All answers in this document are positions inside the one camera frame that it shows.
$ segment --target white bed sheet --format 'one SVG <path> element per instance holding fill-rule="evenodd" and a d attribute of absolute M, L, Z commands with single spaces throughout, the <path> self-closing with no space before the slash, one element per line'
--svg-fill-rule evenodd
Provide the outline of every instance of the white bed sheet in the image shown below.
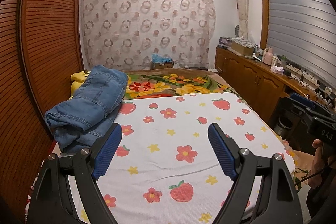
<path fill-rule="evenodd" d="M 294 171 L 293 158 L 274 133 L 233 93 L 124 103 L 115 120 L 124 132 L 120 148 L 97 181 L 119 224 L 212 223 L 232 186 L 208 140 L 213 122 L 255 155 L 283 154 Z M 78 215 L 89 223 L 74 177 L 69 181 Z M 256 177 L 245 216 L 255 206 L 260 181 Z"/>

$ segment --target folded blue jeans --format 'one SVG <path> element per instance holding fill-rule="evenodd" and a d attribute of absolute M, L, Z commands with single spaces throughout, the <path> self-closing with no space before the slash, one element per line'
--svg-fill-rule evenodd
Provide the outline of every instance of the folded blue jeans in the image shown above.
<path fill-rule="evenodd" d="M 125 73 L 95 66 L 71 100 L 45 113 L 62 152 L 76 153 L 104 136 L 118 114 L 126 86 Z"/>

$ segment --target human hand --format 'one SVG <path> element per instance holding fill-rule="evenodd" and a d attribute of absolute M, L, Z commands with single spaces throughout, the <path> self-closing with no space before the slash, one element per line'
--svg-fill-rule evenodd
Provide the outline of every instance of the human hand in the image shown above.
<path fill-rule="evenodd" d="M 312 146 L 316 148 L 314 160 L 311 164 L 311 170 L 309 171 L 308 176 L 313 175 L 319 171 L 321 171 L 325 167 L 325 162 L 322 159 L 322 144 L 323 142 L 319 139 L 314 140 Z M 328 158 L 328 164 L 330 164 L 332 161 L 336 159 L 336 155 L 333 155 Z M 331 166 L 331 168 L 336 169 L 336 162 L 334 162 Z M 319 187 L 322 183 L 322 176 L 321 174 L 318 174 L 308 180 L 308 185 L 315 189 L 316 187 Z"/>

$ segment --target silver bolt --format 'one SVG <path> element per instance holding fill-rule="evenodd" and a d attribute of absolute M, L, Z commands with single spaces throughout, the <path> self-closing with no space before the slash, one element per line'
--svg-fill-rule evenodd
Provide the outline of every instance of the silver bolt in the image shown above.
<path fill-rule="evenodd" d="M 250 153 L 250 150 L 248 150 L 247 148 L 242 148 L 240 150 L 240 152 L 243 154 L 243 155 L 248 155 Z"/>
<path fill-rule="evenodd" d="M 279 155 L 279 154 L 275 154 L 275 155 L 274 155 L 274 158 L 275 158 L 276 160 L 282 160 L 282 156 Z"/>
<path fill-rule="evenodd" d="M 87 155 L 89 152 L 90 152 L 90 149 L 88 149 L 88 148 L 83 148 L 83 149 L 81 150 L 81 154 L 82 154 L 82 155 Z"/>
<path fill-rule="evenodd" d="M 48 156 L 48 160 L 54 160 L 56 158 L 56 154 L 52 153 Z"/>

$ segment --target window blind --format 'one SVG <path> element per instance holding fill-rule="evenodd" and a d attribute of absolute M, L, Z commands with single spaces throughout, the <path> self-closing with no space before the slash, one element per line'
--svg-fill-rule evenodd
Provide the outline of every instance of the window blind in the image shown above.
<path fill-rule="evenodd" d="M 269 0 L 267 45 L 336 88 L 336 12 L 329 0 Z"/>

